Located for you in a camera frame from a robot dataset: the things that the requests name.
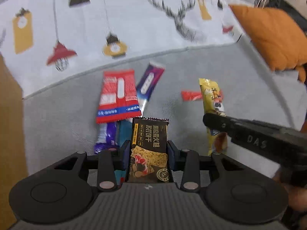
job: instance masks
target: yellow snack wrapper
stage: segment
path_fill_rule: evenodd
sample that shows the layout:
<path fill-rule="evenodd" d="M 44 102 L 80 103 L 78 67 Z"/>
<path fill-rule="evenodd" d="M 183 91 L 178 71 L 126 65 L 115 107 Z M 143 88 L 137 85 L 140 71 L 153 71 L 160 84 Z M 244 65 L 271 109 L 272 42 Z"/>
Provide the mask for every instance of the yellow snack wrapper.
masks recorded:
<path fill-rule="evenodd" d="M 215 81 L 210 79 L 199 79 L 201 93 L 203 95 L 204 110 L 206 113 L 214 113 L 219 116 L 226 116 L 224 113 L 224 106 L 222 104 L 222 94 L 219 86 Z M 209 151 L 208 155 L 212 152 L 225 152 L 227 148 L 227 134 L 207 128 Z"/>

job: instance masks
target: red snack wrapper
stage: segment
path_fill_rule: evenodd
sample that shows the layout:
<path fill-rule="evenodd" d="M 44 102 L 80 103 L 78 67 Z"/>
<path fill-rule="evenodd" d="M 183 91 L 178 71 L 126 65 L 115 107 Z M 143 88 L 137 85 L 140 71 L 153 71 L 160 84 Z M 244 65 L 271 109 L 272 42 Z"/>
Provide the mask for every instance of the red snack wrapper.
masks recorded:
<path fill-rule="evenodd" d="M 181 97 L 183 101 L 195 101 L 203 99 L 201 92 L 194 91 L 181 91 Z"/>
<path fill-rule="evenodd" d="M 96 123 L 141 116 L 136 96 L 134 70 L 104 72 Z"/>

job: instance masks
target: white label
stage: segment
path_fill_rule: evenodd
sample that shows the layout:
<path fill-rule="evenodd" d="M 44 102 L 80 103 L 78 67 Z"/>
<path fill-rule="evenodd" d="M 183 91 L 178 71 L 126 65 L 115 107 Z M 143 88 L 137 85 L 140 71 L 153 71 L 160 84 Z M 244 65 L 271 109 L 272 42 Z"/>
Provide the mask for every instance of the white label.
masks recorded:
<path fill-rule="evenodd" d="M 100 97 L 100 105 L 112 104 L 116 102 L 116 94 L 102 94 Z"/>
<path fill-rule="evenodd" d="M 22 16 L 19 18 L 17 25 L 19 28 L 24 28 L 27 25 L 27 22 L 28 20 L 24 16 Z"/>
<path fill-rule="evenodd" d="M 117 97 L 123 98 L 125 96 L 125 81 L 123 78 L 119 78 L 117 81 Z"/>
<path fill-rule="evenodd" d="M 131 100 L 138 100 L 137 96 L 127 96 L 126 101 L 131 101 Z"/>
<path fill-rule="evenodd" d="M 117 52 L 120 51 L 120 46 L 117 45 L 117 44 L 115 44 L 115 43 L 112 43 L 112 45 L 111 45 L 110 48 L 111 48 L 111 51 L 112 51 L 113 53 L 117 53 Z"/>
<path fill-rule="evenodd" d="M 116 77 L 105 77 L 103 82 L 104 83 L 116 83 L 117 79 Z"/>
<path fill-rule="evenodd" d="M 154 73 L 149 73 L 144 84 L 141 87 L 141 94 L 145 94 L 154 79 Z"/>

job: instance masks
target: screw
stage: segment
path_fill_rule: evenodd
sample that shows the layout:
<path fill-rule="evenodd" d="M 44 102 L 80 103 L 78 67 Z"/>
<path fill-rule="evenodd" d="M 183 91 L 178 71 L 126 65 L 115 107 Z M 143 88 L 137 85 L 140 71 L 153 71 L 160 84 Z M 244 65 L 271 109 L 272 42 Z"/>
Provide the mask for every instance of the screw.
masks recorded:
<path fill-rule="evenodd" d="M 195 190 L 198 188 L 198 184 L 196 182 L 186 182 L 183 187 L 188 190 Z"/>
<path fill-rule="evenodd" d="M 114 183 L 111 181 L 104 181 L 99 183 L 99 187 L 101 187 L 102 189 L 111 189 L 114 187 Z"/>

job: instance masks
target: snack package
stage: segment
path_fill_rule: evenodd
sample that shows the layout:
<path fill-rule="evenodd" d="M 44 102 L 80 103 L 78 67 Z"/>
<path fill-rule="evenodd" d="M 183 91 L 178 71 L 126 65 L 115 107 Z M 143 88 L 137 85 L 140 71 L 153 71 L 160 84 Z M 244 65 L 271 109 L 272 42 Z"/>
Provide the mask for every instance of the snack package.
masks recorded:
<path fill-rule="evenodd" d="M 128 182 L 168 182 L 167 125 L 165 119 L 133 119 Z"/>
<path fill-rule="evenodd" d="M 118 145 L 119 124 L 118 122 L 102 123 L 99 126 L 99 134 L 94 146 L 95 154 L 110 148 L 119 148 Z"/>
<path fill-rule="evenodd" d="M 201 92 L 194 92 L 194 91 L 181 91 L 181 97 L 183 101 L 195 101 L 201 100 L 203 95 Z"/>
<path fill-rule="evenodd" d="M 226 116 L 222 104 L 222 94 L 217 83 L 209 79 L 199 79 L 199 85 L 203 95 L 205 114 L 215 113 L 220 116 Z M 223 152 L 226 150 L 227 135 L 225 132 L 207 128 L 207 134 L 209 140 L 208 155 L 211 155 L 212 152 Z"/>
<path fill-rule="evenodd" d="M 96 123 L 141 116 L 134 70 L 104 72 L 103 82 Z"/>
<path fill-rule="evenodd" d="M 164 70 L 164 67 L 156 63 L 149 62 L 148 67 L 146 68 L 139 84 L 136 86 L 136 94 L 142 115 L 154 88 L 164 73 Z M 132 123 L 132 118 L 128 118 L 127 120 Z"/>

